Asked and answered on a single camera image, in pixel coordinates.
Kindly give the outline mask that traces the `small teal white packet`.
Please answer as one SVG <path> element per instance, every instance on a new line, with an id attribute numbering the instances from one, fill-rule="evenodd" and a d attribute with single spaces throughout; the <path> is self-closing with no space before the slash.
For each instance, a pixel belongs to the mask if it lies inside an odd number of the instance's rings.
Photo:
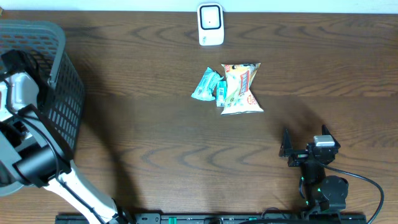
<path id="1" fill-rule="evenodd" d="M 227 83 L 226 81 L 220 81 L 216 86 L 216 106 L 224 107 L 226 100 Z"/>

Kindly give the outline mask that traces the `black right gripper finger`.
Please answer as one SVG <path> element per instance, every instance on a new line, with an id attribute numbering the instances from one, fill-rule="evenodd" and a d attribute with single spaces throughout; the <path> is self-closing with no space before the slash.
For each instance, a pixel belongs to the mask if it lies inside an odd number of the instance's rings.
<path id="1" fill-rule="evenodd" d="M 282 144 L 279 150 L 279 157 L 289 157 L 293 153 L 293 147 L 290 140 L 290 134 L 286 129 L 283 134 Z"/>
<path id="2" fill-rule="evenodd" d="M 331 136 L 331 133 L 325 124 L 322 125 L 322 134 Z"/>

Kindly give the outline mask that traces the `yellow snack bag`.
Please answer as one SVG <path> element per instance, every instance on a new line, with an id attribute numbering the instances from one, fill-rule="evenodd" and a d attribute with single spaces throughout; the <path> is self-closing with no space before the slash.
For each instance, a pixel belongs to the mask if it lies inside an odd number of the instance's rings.
<path id="1" fill-rule="evenodd" d="M 222 64 L 227 89 L 221 115 L 264 112 L 250 90 L 260 65 L 260 63 Z"/>

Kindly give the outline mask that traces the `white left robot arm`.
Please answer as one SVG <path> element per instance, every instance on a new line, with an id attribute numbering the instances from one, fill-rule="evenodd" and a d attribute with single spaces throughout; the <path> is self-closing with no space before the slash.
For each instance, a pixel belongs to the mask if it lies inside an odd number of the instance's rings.
<path id="1" fill-rule="evenodd" d="M 37 52 L 8 50 L 1 62 L 1 195 L 44 188 L 89 223 L 135 223 L 73 160 L 83 102 L 80 78 L 50 74 Z"/>

